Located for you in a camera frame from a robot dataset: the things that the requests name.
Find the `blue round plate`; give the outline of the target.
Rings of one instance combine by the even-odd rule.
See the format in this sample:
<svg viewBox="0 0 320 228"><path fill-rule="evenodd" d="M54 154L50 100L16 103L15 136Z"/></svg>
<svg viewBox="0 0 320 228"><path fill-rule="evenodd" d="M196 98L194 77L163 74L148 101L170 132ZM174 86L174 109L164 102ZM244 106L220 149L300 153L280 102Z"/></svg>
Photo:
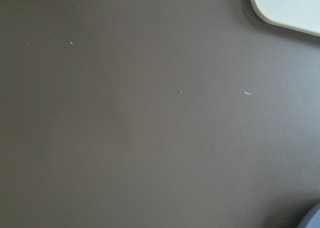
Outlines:
<svg viewBox="0 0 320 228"><path fill-rule="evenodd" d="M315 205L301 220L297 228L320 228L320 204Z"/></svg>

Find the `cream rabbit tray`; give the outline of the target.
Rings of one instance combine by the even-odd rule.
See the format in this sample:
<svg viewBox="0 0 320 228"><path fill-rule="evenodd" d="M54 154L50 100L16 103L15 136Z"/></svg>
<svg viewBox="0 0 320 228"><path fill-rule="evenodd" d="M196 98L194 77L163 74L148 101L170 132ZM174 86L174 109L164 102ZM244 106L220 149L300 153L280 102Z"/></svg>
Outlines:
<svg viewBox="0 0 320 228"><path fill-rule="evenodd" d="M250 0L266 23L298 32L320 35L320 0Z"/></svg>

